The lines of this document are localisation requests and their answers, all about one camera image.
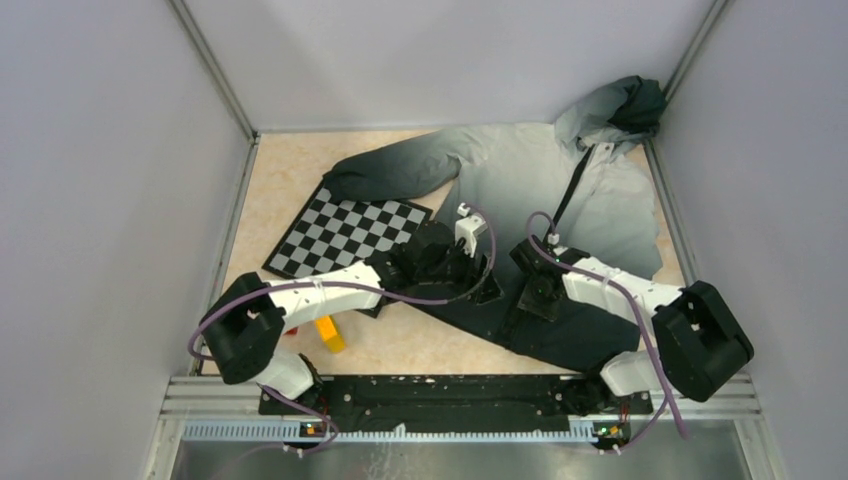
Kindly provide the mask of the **grey gradient hooded jacket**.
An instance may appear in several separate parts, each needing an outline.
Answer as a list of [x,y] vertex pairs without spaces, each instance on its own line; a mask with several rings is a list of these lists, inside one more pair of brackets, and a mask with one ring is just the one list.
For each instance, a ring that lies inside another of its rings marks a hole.
[[634,351],[639,328],[598,307],[565,301],[552,321],[517,308],[524,275],[510,251],[532,214],[557,223],[564,246],[651,279],[663,265],[655,194],[628,153],[654,137],[667,106],[660,83],[629,76],[601,86],[551,123],[445,128],[343,159],[325,175],[335,201],[415,199],[448,185],[437,221],[456,221],[460,204],[480,207],[497,250],[499,300],[458,301],[429,314],[514,353],[586,372]]

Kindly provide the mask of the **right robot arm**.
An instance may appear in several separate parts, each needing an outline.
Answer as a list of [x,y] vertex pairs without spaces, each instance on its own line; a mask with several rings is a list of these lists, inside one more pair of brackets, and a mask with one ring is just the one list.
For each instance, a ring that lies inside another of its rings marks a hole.
[[535,236],[510,256],[527,280],[521,312],[551,323],[570,300],[627,320],[647,335],[644,349],[613,356],[586,385],[589,404],[600,412],[614,411],[631,394],[663,387],[705,402],[755,356],[728,304],[707,282],[656,283]]

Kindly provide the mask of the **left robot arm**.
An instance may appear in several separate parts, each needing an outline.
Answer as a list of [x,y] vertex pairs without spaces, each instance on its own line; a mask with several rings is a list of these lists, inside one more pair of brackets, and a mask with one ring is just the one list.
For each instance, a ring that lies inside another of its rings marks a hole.
[[405,243],[340,269],[295,280],[265,281],[243,274],[210,308],[198,327],[227,385],[256,383],[275,390],[297,413],[319,404],[320,377],[302,354],[281,350],[280,337],[303,324],[353,310],[372,310],[386,300],[443,306],[462,300],[485,304],[499,296],[487,289],[495,254],[479,255],[487,221],[473,213],[453,226],[431,221]]

